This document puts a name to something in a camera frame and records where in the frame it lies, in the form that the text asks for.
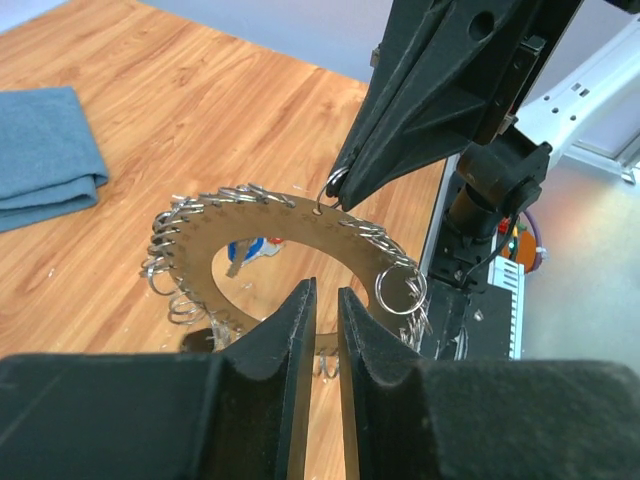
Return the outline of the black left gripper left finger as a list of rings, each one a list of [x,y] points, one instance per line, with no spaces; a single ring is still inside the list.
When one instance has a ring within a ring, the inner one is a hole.
[[[5,479],[300,479],[317,287],[217,353],[1,362]]]

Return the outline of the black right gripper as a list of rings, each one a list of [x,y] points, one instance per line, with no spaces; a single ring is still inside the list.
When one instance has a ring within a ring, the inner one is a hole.
[[[394,1],[368,91],[332,169],[351,210],[390,181],[490,143],[578,1]]]

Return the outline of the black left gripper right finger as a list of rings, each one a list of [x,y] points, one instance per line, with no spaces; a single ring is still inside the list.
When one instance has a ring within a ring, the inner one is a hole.
[[[639,379],[602,361],[427,359],[338,294],[350,479],[635,479]]]

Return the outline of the metal disc with keyrings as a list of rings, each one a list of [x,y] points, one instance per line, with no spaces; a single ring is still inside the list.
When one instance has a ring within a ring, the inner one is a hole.
[[[141,276],[168,300],[176,325],[205,323],[209,350],[227,347],[274,311],[295,281],[313,276],[324,289],[351,286],[369,313],[412,349],[431,330],[427,281],[418,264],[374,222],[339,208],[249,183],[177,196],[152,223]],[[284,240],[229,278],[227,246]]]

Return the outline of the key with red tag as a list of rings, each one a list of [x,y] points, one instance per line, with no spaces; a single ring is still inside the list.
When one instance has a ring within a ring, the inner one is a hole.
[[[272,257],[283,246],[284,240],[276,237],[257,237],[230,243],[227,246],[230,265],[226,275],[235,277],[243,266],[261,257]]]

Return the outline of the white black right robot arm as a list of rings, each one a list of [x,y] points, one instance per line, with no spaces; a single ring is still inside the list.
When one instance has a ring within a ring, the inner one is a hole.
[[[462,187],[437,232],[434,277],[468,288],[504,219],[536,202],[570,146],[639,84],[639,5],[629,23],[543,96],[528,93],[576,1],[396,1],[367,94],[325,194],[352,209],[387,183],[455,157]]]

